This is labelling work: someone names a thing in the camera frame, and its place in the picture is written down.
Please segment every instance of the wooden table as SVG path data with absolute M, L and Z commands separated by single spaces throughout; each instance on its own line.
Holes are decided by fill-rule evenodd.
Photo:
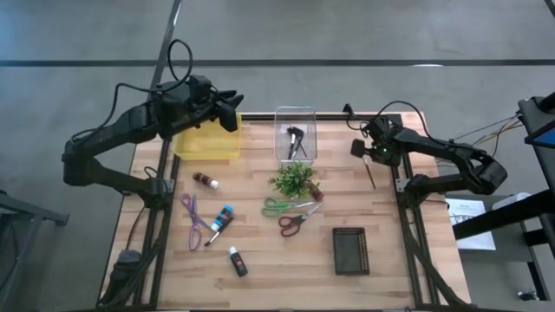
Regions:
M 402 113 L 405 127 L 423 134 L 415 113 Z M 273 122 L 244 121 L 240 158 L 237 160 L 182 161 L 173 202 L 159 309 L 392 309 L 414 306 L 407 259 L 395 202 L 391 171 L 370 164 L 376 183 L 372 189 L 363 162 L 349 154 L 350 144 L 361 134 L 344 121 L 317 123 L 318 157 L 315 181 L 325 194 L 324 206 L 294 237 L 279 235 L 278 221 L 265 218 L 263 198 L 278 195 L 267 181 L 276 174 Z M 131 174 L 145 178 L 144 166 L 156 167 L 161 140 L 137 146 Z M 412 154 L 415 173 L 437 176 L 432 157 Z M 215 178 L 214 191 L 193 181 L 194 172 Z M 197 194 L 199 215 L 211 223 L 224 205 L 235 208 L 235 220 L 209 247 L 188 249 L 191 219 L 179 195 Z M 108 267 L 125 248 L 128 233 L 142 207 L 138 197 L 124 200 Z M 467 283 L 446 206 L 426 202 L 422 214 L 432 262 L 457 295 L 470 302 Z M 131 244 L 140 250 L 146 213 Z M 366 229 L 369 276 L 336 276 L 331 229 L 357 226 Z M 203 230 L 203 243 L 211 236 Z M 228 256 L 235 246 L 249 270 L 237 277 Z M 421 284 L 423 270 L 419 270 Z M 104 281 L 108 285 L 109 271 Z M 151 288 L 147 276 L 145 294 Z

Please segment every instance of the black tray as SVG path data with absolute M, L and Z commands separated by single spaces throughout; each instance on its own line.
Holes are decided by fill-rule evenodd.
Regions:
M 332 232 L 336 274 L 369 275 L 370 267 L 364 228 L 334 228 Z

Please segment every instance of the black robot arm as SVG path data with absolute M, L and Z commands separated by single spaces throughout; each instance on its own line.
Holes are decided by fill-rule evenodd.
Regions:
M 84 138 L 66 142 L 62 156 L 63 180 L 69 185 L 100 184 L 118 192 L 138 194 L 147 208 L 159 207 L 169 191 L 164 179 L 138 179 L 108 169 L 95 156 L 126 143 L 142 143 L 158 134 L 170 139 L 190 127 L 200 127 L 207 120 L 219 118 L 227 131 L 237 130 L 235 108 L 243 100 L 236 91 L 212 91 L 204 76 L 191 75 L 188 82 L 159 85 L 147 102 L 132 107 L 112 125 L 102 127 Z
M 476 194 L 492 194 L 505 181 L 505 168 L 486 151 L 468 144 L 437 140 L 421 136 L 387 120 L 369 120 L 362 131 L 372 138 L 372 147 L 366 148 L 363 140 L 353 140 L 351 154 L 363 157 L 365 154 L 379 164 L 399 166 L 404 153 L 423 153 L 453 162 L 459 173 L 430 178 L 416 174 L 406 182 L 403 189 L 404 204 L 417 206 L 432 192 L 469 190 Z

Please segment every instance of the small bottle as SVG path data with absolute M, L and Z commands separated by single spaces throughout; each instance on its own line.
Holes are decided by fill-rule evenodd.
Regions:
M 245 263 L 243 262 L 241 255 L 239 255 L 239 252 L 235 247 L 230 247 L 229 256 L 232 260 L 235 270 L 237 271 L 237 275 L 239 275 L 239 277 L 245 276 L 249 271 L 246 269 Z
M 193 175 L 193 179 L 197 182 L 202 183 L 203 185 L 210 186 L 214 190 L 218 188 L 218 184 L 219 184 L 218 181 L 200 172 L 195 172 Z
M 214 231 L 218 231 L 219 227 L 224 225 L 225 221 L 232 215 L 233 207 L 230 205 L 225 205 L 224 209 L 219 212 L 218 216 L 214 220 L 214 223 L 210 226 Z
M 319 202 L 322 201 L 322 199 L 323 199 L 323 193 L 322 193 L 322 191 L 320 191 L 320 190 L 314 185 L 314 183 L 308 181 L 308 182 L 306 182 L 306 186 L 308 186 L 310 195 L 312 195 L 312 197 L 313 197 L 316 201 L 319 201 Z

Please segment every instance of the plastic bin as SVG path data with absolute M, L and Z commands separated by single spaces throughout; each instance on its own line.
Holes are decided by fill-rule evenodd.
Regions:
M 241 145 L 241 114 L 237 114 L 238 129 L 227 132 L 214 122 L 200 128 L 190 128 L 173 138 L 173 152 L 183 160 L 226 160 L 239 157 Z
M 307 166 L 317 158 L 316 112 L 312 107 L 278 107 L 274 120 L 274 153 L 281 166 L 300 161 Z M 303 131 L 301 146 L 290 158 L 291 135 L 288 128 L 296 127 Z

